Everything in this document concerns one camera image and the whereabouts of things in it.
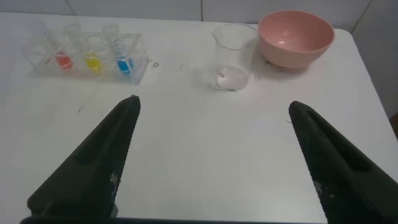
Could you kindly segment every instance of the test tube rack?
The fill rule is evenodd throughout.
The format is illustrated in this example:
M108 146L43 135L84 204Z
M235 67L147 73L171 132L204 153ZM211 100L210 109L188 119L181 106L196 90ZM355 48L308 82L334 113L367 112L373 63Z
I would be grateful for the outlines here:
M51 31L62 46L63 52L70 57L73 65L62 67L56 60L59 55L46 51L42 41L32 35L22 47L22 54L33 66L34 75L39 77L71 77L140 84L149 63L141 34L122 34L124 46L127 48L126 58L130 58L134 63L134 67L130 68L130 71L126 73L126 71L120 71L117 59L111 53L103 33L82 33L87 38L90 48L96 54L96 58L101 61L101 69L94 71L87 66L84 56L78 53L67 35L63 32Z

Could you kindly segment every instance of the plastic bowl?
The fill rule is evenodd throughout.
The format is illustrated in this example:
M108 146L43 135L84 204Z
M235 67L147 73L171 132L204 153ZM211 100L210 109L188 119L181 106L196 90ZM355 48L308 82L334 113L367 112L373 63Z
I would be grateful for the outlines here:
M332 26L311 13L283 10L262 18L258 27L263 56L274 65L303 68L321 57L335 38Z

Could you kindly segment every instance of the blue liquid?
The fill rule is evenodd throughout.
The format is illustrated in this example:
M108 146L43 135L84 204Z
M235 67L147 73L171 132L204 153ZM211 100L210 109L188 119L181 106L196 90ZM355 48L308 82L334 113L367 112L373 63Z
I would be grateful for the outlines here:
M129 58L128 61L129 61L130 67L134 68L131 58ZM117 57L116 63L118 64L118 67L119 67L120 71L123 73L123 75L130 75L130 68L126 63L125 57Z

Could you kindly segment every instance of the white table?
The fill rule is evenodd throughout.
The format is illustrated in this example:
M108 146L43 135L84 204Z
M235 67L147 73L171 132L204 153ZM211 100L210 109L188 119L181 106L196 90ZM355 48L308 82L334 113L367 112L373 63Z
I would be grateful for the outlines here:
M151 65L140 86L37 78L22 57L28 21L141 32ZM116 197L119 217L326 223L288 114L317 110L394 180L398 142L351 35L311 67L277 73L255 58L248 86L211 88L214 22L0 14L0 219L30 215L29 196L122 99L141 98Z

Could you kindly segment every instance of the empty beaker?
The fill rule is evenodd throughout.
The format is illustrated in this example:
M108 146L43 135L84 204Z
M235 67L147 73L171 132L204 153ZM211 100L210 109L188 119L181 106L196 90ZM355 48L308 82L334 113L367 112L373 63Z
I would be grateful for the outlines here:
M243 89L249 81L258 39L247 24L223 24L212 32L216 41L216 85L222 90Z

